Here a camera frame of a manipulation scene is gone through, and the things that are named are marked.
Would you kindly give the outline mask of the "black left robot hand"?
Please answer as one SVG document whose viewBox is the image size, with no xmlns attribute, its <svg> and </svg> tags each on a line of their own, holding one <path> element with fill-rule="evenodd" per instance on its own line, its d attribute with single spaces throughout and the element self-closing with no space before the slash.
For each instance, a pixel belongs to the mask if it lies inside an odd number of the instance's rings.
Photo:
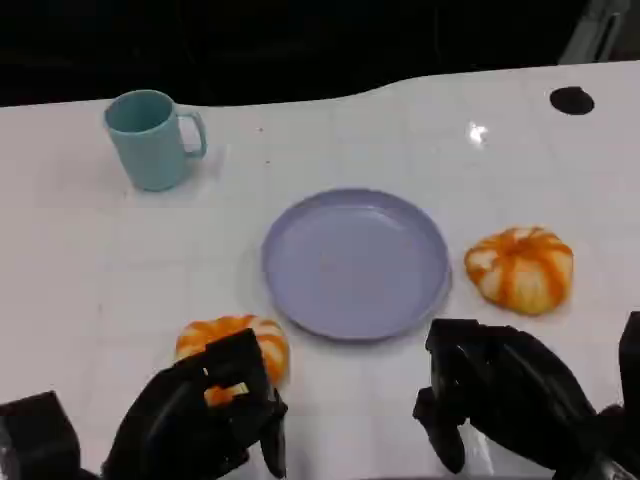
<svg viewBox="0 0 640 480">
<path fill-rule="evenodd" d="M 104 479 L 219 479 L 258 444 L 286 476 L 287 406 L 256 335 L 244 329 L 157 373 L 129 408 L 103 463 Z"/>
</svg>

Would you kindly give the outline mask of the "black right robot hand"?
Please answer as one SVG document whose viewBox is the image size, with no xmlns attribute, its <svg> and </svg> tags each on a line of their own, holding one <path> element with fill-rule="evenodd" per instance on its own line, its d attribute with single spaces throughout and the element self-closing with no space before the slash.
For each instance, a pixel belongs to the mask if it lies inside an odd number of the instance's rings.
<svg viewBox="0 0 640 480">
<path fill-rule="evenodd" d="M 596 411 L 571 370 L 537 338 L 510 326 L 438 318 L 425 348 L 431 384 L 419 390 L 413 416 L 450 472 L 465 465 L 465 423 L 550 470 L 579 457 L 575 430 Z"/>
</svg>

